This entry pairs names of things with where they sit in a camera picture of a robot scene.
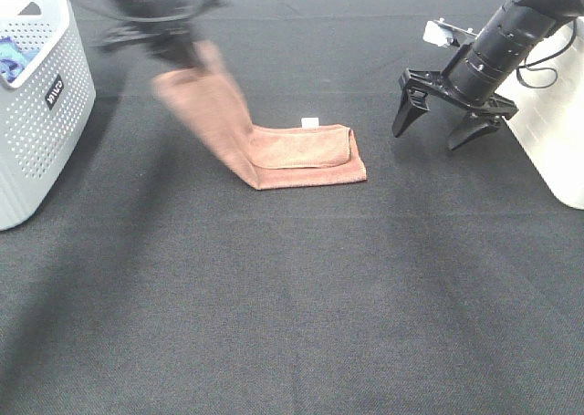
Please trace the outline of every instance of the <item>basket logo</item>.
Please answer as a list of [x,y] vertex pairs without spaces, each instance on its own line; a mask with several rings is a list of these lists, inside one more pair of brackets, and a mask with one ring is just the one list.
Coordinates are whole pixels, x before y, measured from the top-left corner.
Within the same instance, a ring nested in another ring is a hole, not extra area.
[[61,75],[57,75],[55,82],[53,82],[53,86],[45,96],[45,102],[47,103],[49,109],[53,109],[64,89],[65,83],[63,83]]

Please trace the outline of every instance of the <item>folded towel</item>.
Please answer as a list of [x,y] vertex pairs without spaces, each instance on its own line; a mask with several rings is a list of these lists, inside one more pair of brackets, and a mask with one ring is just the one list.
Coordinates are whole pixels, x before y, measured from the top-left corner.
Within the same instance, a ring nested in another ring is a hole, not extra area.
[[38,54],[38,49],[27,52],[9,36],[0,38],[0,72],[8,82],[14,82],[30,61]]
[[153,80],[154,92],[243,181],[266,190],[367,179],[350,128],[256,126],[218,49],[209,42],[197,47],[208,69],[159,75]]

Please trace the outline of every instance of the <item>black table surface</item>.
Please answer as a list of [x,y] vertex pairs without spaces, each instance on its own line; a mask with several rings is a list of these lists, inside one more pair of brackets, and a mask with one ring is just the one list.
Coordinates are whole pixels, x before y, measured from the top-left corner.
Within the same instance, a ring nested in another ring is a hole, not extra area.
[[[84,0],[109,9],[108,0]],[[391,135],[406,67],[503,0],[237,0],[200,27],[254,121],[351,126],[365,183],[257,192],[151,94],[169,66],[95,48],[53,190],[0,234],[0,413],[584,413],[584,213],[509,129],[452,153],[437,101]]]

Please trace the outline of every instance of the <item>gray plastic basket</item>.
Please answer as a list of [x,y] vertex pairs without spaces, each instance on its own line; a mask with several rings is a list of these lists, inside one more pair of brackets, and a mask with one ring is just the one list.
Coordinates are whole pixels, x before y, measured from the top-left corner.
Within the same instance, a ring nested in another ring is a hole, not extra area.
[[0,0],[0,36],[38,55],[0,76],[0,230],[38,208],[88,120],[95,89],[68,0]]

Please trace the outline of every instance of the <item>robotic arm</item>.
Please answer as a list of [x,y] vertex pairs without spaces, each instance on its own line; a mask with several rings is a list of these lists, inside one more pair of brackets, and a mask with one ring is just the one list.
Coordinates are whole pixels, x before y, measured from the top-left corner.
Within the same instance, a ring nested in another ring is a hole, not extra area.
[[114,0],[125,14],[113,27],[101,48],[114,51],[129,44],[147,44],[154,56],[178,67],[204,67],[194,41],[201,39],[192,20],[195,16],[231,0]]
[[428,95],[467,111],[450,135],[451,150],[498,130],[517,107],[495,94],[496,89],[540,41],[582,15],[584,0],[505,0],[475,41],[462,45],[442,72],[405,70],[393,134],[400,137],[429,111]]

